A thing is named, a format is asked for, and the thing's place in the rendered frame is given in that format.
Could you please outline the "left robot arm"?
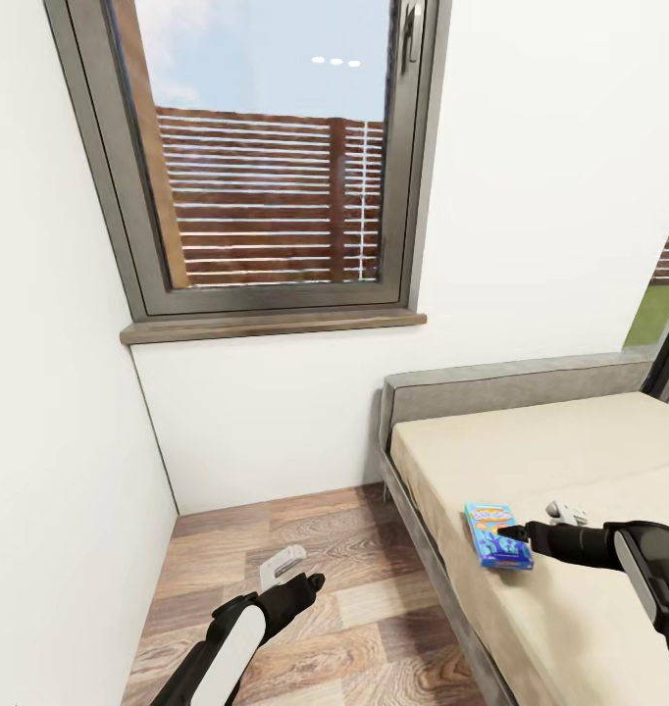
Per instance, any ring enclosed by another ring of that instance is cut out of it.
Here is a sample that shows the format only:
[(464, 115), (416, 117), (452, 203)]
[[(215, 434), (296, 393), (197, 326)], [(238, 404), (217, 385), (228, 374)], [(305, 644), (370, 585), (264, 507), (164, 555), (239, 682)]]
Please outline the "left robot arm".
[(281, 578), (305, 557), (302, 545), (288, 546), (259, 568), (262, 595), (238, 595), (217, 608), (205, 640), (191, 649), (150, 706), (232, 706), (256, 651), (315, 604), (325, 585), (324, 574)]

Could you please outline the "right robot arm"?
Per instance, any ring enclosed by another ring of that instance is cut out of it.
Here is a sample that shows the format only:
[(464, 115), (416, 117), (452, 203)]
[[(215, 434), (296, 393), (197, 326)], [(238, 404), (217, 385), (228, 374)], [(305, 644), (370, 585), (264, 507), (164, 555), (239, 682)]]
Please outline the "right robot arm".
[(587, 512), (554, 500), (545, 508), (550, 525), (529, 521), (498, 529), (559, 562), (626, 572), (655, 630), (669, 649), (669, 526), (653, 521), (604, 523), (588, 529)]

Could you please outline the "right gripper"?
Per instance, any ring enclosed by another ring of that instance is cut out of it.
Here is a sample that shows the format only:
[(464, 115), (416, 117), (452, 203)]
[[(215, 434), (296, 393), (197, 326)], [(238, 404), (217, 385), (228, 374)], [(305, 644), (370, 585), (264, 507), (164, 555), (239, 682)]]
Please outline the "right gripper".
[(594, 568), (595, 565), (587, 558), (583, 548), (585, 528), (529, 521), (525, 526), (498, 529), (498, 534), (519, 540), (529, 545), (531, 552), (557, 559), (559, 562)]

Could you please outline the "board game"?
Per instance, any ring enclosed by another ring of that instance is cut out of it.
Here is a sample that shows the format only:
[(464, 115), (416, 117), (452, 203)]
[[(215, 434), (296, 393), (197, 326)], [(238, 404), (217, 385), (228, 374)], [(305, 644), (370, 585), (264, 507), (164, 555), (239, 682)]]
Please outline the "board game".
[(509, 505), (467, 503), (465, 513), (482, 567), (533, 569), (528, 545), (498, 534), (498, 529), (516, 526)]

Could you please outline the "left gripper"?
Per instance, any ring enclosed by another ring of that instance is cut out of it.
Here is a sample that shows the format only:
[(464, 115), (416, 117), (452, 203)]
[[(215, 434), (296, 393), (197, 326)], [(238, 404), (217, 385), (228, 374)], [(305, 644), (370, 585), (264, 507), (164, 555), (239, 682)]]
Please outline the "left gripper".
[(324, 574), (314, 574), (308, 578), (305, 573), (300, 573), (284, 585), (277, 585), (266, 592), (266, 594), (272, 594), (282, 608), (282, 623), (276, 634), (283, 628), (287, 628), (297, 614), (301, 614), (303, 610), (315, 604), (317, 592), (323, 588), (325, 582)]

